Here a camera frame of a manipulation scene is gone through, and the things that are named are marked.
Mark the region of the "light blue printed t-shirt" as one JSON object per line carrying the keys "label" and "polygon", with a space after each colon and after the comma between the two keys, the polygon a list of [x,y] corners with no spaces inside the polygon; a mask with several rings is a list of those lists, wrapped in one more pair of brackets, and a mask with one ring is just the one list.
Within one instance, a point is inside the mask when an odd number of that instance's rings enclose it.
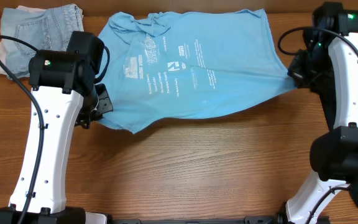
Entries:
{"label": "light blue printed t-shirt", "polygon": [[137,133],[163,118],[208,119],[294,89],[264,10],[118,12],[99,34],[113,110],[101,124]]}

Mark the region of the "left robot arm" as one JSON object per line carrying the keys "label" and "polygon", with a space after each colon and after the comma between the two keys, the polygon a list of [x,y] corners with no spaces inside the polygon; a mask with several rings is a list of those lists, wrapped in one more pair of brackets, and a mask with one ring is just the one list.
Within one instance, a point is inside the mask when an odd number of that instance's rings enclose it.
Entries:
{"label": "left robot arm", "polygon": [[31,119],[22,168],[0,223],[112,222],[105,213],[69,207],[65,177],[73,130],[88,129],[113,106],[102,79],[109,58],[103,41],[74,31],[66,51],[36,50],[29,61]]}

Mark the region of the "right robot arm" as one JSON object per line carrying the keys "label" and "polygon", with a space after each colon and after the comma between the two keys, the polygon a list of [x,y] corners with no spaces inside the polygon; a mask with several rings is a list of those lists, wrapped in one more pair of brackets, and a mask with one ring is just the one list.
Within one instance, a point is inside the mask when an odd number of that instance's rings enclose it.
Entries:
{"label": "right robot arm", "polygon": [[341,191],[358,204],[358,11],[325,2],[303,27],[305,49],[288,75],[319,95],[328,132],[310,149],[311,172],[276,217],[277,223],[328,223],[321,212]]}

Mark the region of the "folded light blue jeans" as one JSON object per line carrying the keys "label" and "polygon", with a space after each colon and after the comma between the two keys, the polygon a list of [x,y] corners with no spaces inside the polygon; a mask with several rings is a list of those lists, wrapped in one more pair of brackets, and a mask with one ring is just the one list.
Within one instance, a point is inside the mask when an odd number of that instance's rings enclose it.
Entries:
{"label": "folded light blue jeans", "polygon": [[[1,18],[1,35],[23,40],[39,50],[65,51],[74,31],[83,31],[83,11],[76,4],[44,11],[5,8]],[[6,49],[6,67],[17,77],[29,76],[31,48],[11,40],[2,40]]]}

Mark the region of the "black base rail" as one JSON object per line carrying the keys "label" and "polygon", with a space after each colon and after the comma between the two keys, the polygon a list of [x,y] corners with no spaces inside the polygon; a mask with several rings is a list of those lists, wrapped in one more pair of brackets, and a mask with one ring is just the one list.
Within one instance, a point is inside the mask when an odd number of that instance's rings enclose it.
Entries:
{"label": "black base rail", "polygon": [[107,224],[290,224],[279,213],[276,216],[248,216],[236,219],[204,219],[204,220],[113,220],[109,218]]}

